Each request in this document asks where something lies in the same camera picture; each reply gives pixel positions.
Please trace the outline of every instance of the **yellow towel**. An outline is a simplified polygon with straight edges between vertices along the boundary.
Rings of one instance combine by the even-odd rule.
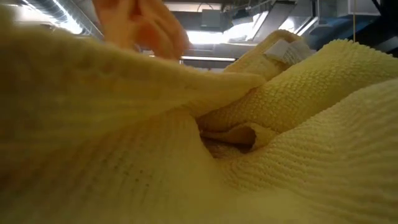
[[[397,59],[278,31],[203,73],[0,17],[0,223],[398,222]]]

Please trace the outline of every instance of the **clothing label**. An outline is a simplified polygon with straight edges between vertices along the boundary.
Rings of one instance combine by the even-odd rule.
[[[278,40],[272,47],[264,52],[268,57],[289,65],[301,62],[315,53],[302,40],[288,43],[285,40]]]

